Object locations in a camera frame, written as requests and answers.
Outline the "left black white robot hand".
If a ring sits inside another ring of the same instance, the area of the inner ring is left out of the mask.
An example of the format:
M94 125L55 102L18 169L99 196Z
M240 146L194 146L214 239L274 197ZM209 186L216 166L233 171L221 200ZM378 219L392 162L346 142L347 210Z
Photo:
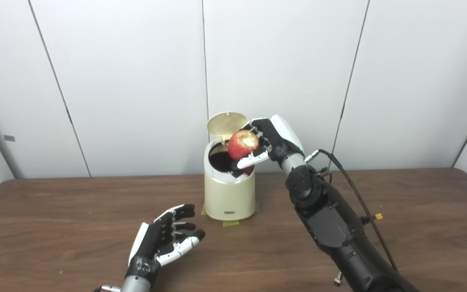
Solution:
M154 284L161 267L178 260L206 236L193 223L195 205L180 204L167 209L151 224L143 222L133 243L126 277L146 279Z

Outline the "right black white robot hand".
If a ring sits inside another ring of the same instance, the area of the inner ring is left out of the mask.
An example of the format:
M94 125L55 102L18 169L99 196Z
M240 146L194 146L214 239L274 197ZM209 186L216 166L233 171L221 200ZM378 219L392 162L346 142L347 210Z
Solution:
M234 160L233 170L241 170L271 160L289 174L293 169L306 165L303 146L296 133L280 115L271 118L254 118L241 131L250 131L259 140L259 147L242 158Z

